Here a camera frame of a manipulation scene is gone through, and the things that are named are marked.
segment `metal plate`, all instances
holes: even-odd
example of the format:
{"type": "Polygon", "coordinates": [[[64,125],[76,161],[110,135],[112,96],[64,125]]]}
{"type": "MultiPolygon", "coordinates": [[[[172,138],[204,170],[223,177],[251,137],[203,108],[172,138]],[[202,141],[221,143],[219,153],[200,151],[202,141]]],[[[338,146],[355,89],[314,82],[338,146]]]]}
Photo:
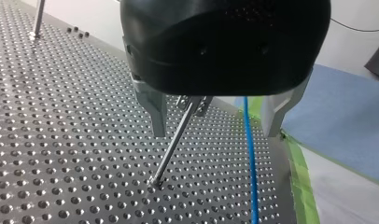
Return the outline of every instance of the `metal plate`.
{"type": "MultiPolygon", "coordinates": [[[[250,223],[241,119],[213,106],[192,118],[151,188],[181,119],[175,97],[167,137],[153,138],[125,62],[48,24],[33,42],[32,21],[0,1],[0,223],[250,223]]],[[[285,157],[253,136],[259,222],[292,223],[285,157]]]]}

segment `metal gripper jaw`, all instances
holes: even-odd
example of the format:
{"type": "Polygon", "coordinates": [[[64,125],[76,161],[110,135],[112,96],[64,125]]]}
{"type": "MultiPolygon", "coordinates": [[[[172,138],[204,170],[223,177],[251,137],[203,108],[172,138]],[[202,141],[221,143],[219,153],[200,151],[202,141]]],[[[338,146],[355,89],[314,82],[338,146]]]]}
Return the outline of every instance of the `metal gripper jaw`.
{"type": "Polygon", "coordinates": [[[131,75],[137,102],[151,116],[152,132],[155,137],[166,135],[166,95],[150,87],[144,80],[131,75]]]}

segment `metal rod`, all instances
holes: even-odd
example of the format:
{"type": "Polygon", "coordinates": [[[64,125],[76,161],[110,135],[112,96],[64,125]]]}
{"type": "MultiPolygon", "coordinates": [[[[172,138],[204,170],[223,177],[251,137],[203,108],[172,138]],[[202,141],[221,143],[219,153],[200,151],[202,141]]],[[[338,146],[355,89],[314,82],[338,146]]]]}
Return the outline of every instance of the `metal rod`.
{"type": "Polygon", "coordinates": [[[44,13],[44,5],[46,0],[38,0],[37,2],[37,12],[35,14],[35,24],[33,26],[33,31],[30,33],[32,37],[40,37],[40,29],[42,22],[42,15],[44,13]]]}
{"type": "Polygon", "coordinates": [[[196,102],[191,102],[189,104],[189,108],[186,110],[185,114],[183,115],[183,118],[178,124],[177,130],[175,131],[175,136],[173,137],[172,142],[167,148],[166,154],[164,155],[162,162],[160,166],[158,167],[157,173],[150,179],[151,184],[156,185],[156,186],[159,186],[161,184],[161,177],[163,175],[163,172],[166,169],[166,166],[169,163],[169,160],[172,158],[173,153],[175,152],[175,147],[177,146],[181,138],[181,135],[186,129],[186,126],[190,121],[191,115],[193,114],[193,112],[195,112],[197,107],[198,107],[198,104],[196,102]]]}

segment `black cover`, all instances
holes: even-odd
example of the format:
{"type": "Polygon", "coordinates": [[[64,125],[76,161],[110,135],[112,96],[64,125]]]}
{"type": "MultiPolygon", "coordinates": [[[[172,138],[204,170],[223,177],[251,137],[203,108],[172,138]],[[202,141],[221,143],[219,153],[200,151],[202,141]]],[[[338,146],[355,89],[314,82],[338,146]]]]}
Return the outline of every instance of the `black cover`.
{"type": "Polygon", "coordinates": [[[267,95],[310,73],[330,0],[121,0],[128,62],[153,88],[267,95]]]}

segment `blue cable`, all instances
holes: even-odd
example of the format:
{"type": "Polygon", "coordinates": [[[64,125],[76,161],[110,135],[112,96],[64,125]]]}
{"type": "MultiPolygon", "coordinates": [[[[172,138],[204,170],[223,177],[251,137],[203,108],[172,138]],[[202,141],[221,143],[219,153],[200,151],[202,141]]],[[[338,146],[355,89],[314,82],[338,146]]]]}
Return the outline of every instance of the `blue cable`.
{"type": "Polygon", "coordinates": [[[257,224],[259,220],[259,204],[257,195],[257,170],[256,170],[256,157],[254,156],[254,143],[251,134],[250,118],[248,116],[248,100],[245,100],[245,128],[247,137],[248,157],[250,162],[250,181],[251,181],[251,223],[257,224]]]}

